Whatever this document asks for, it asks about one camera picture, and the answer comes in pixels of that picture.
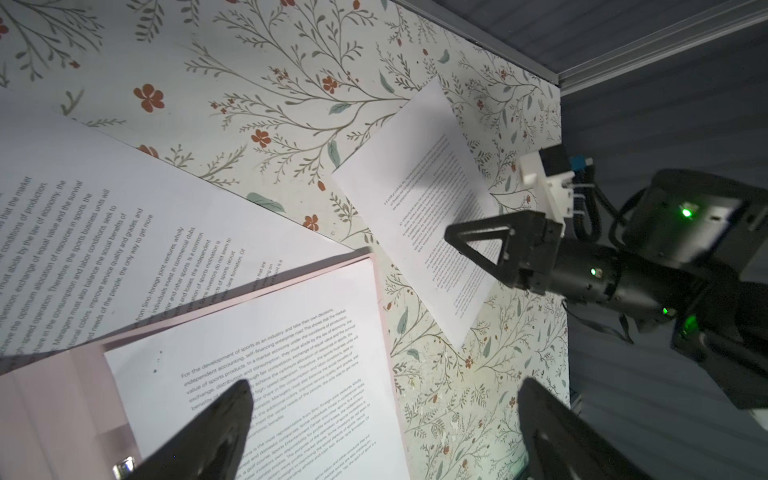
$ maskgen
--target leaf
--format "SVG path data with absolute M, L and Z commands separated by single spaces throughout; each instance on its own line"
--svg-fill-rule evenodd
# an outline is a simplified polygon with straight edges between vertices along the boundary
M 245 197 L 246 200 L 254 202 L 256 205 L 260 205 L 261 207 L 266 208 L 267 210 L 271 210 L 273 212 L 283 212 L 285 213 L 285 209 L 283 208 L 283 205 L 278 204 L 274 200 L 270 200 L 269 198 L 262 197 L 261 195 L 251 192 Z
M 384 87 L 384 90 L 387 90 L 391 94 L 395 93 L 395 89 L 389 86 L 386 78 L 384 78 L 384 74 L 381 71 L 379 72 L 379 80 L 382 82 L 382 87 Z
M 339 148 L 336 146 L 335 140 L 328 142 L 328 156 L 331 157 L 331 161 L 336 165 L 336 168 L 339 168 L 341 158 L 339 157 Z
M 397 322 L 397 333 L 402 335 L 406 332 L 406 327 L 408 327 L 408 307 L 406 307 L 406 311 L 400 316 L 400 321 Z
M 352 104 L 335 104 L 328 110 L 328 114 L 340 114 L 351 106 Z

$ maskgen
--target folder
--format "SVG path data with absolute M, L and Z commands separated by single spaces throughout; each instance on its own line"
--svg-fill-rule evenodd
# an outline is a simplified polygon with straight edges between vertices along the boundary
M 141 456 L 104 353 L 192 319 L 374 258 L 372 253 L 366 253 L 193 312 L 77 346 L 0 376 L 0 478 L 114 480 L 115 465 L 127 457 L 140 462 Z M 381 303 L 378 273 L 376 289 Z M 383 316 L 382 328 L 386 335 Z

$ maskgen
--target tablecloth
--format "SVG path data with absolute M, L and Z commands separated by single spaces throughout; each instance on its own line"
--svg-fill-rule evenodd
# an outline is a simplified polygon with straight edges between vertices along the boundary
M 330 175 L 436 75 L 499 213 L 536 208 L 515 159 L 560 141 L 559 90 L 392 2 L 0 0 L 0 86 L 372 247 L 414 477 L 511 478 L 522 379 L 568 401 L 559 298 L 497 284 L 451 346 Z

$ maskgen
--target paper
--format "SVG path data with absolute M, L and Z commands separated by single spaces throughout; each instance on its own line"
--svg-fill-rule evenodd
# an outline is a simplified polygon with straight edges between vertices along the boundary
M 0 372 L 350 251 L 4 88 L 0 105 Z
M 439 81 L 431 81 L 333 173 L 454 346 L 464 343 L 493 277 L 443 240 L 496 204 Z M 496 260 L 500 245 L 481 253 Z
M 143 457 L 245 378 L 238 478 L 408 478 L 375 274 L 361 260 L 106 353 Z

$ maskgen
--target tabletop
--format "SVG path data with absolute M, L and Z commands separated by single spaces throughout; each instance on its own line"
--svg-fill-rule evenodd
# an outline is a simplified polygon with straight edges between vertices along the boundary
M 387 0 L 0 0 L 0 86 L 379 258 L 415 478 L 512 478 L 516 392 L 568 402 L 559 298 L 497 283 L 457 349 L 331 172 L 439 76 L 499 213 L 559 143 L 547 82 Z

